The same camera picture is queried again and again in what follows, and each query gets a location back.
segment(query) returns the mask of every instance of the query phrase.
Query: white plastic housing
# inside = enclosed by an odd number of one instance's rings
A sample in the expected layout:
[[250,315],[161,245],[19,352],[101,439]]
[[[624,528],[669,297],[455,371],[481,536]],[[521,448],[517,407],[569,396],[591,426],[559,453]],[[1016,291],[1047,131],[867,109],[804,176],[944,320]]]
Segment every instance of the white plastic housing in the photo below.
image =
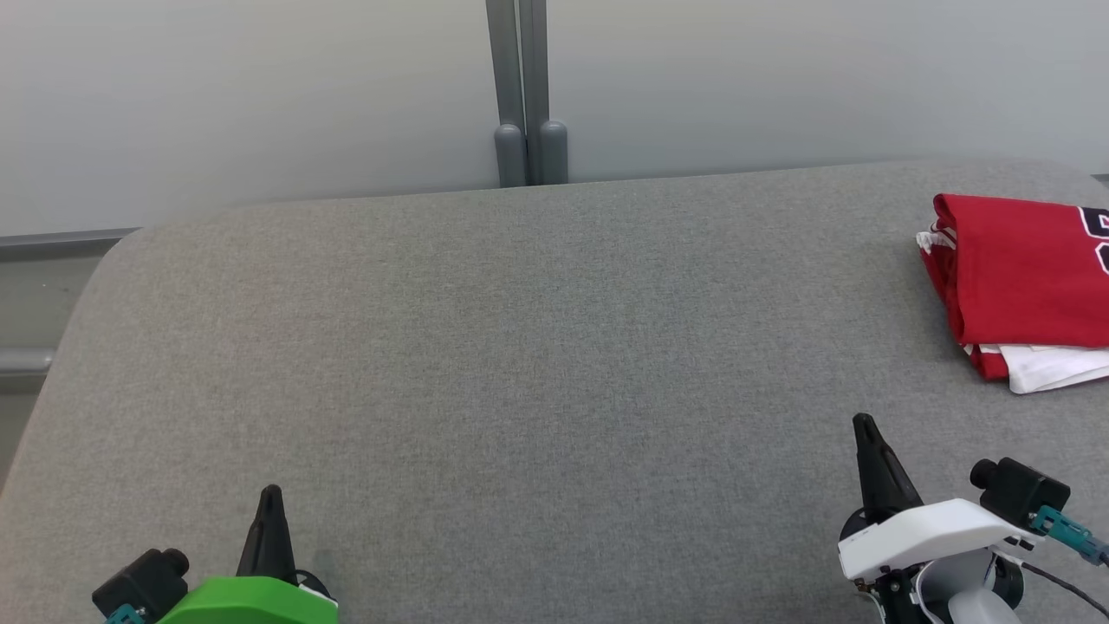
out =
[[952,499],[901,512],[840,542],[840,565],[849,580],[874,581],[883,566],[902,570],[1010,536],[1032,544],[1042,541],[970,501]]

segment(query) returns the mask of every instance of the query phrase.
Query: gray fabric surface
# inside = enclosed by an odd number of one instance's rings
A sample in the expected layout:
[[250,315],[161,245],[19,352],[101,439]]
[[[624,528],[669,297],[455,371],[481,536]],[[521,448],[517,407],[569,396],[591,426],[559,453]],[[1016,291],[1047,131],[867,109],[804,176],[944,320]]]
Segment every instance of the gray fabric surface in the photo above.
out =
[[[368,622],[875,622],[841,577],[869,411],[926,501],[980,458],[1109,535],[1109,383],[1016,397],[952,342],[939,191],[1109,206],[1031,161],[886,163],[244,208],[128,236],[0,498],[0,622],[95,622],[147,548],[235,570],[281,484]],[[1058,545],[1034,561],[1109,599]],[[1098,622],[1029,579],[1025,622]]]

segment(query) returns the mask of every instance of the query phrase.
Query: black cable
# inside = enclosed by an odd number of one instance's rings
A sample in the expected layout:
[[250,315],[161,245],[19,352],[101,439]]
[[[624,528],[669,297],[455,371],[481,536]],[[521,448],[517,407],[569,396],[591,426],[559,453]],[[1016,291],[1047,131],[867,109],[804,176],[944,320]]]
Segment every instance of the black cable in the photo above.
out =
[[332,594],[327,592],[327,587],[324,586],[323,581],[321,581],[319,577],[316,576],[315,574],[308,572],[307,570],[294,570],[293,571],[293,584],[294,585],[298,584],[296,582],[297,575],[304,576],[307,580],[307,582],[305,583],[305,585],[307,585],[309,590],[313,590],[315,592],[319,592],[321,594],[324,594],[325,596],[327,596],[330,600],[335,600],[335,599],[332,597]]
[[1032,564],[1030,564],[1028,562],[1021,562],[1020,563],[1020,567],[1024,567],[1025,570],[1027,570],[1028,572],[1031,572],[1032,574],[1037,574],[1039,576],[1042,576],[1042,577],[1047,579],[1048,581],[1055,583],[1056,585],[1062,587],[1064,590],[1067,590],[1068,592],[1070,592],[1070,593],[1075,594],[1076,596],[1082,599],[1083,601],[1088,602],[1090,604],[1090,606],[1092,606],[1093,608],[1100,611],[1101,615],[1105,615],[1107,618],[1109,618],[1109,610],[1107,610],[1106,607],[1101,606],[1101,603],[1099,603],[1098,601],[1091,599],[1086,592],[1079,590],[1078,587],[1071,585],[1070,583],[1067,583],[1066,581],[1064,581],[1062,579],[1059,579],[1055,574],[1051,574],[1050,572],[1045,572],[1045,571],[1036,567],[1035,565],[1032,565]]

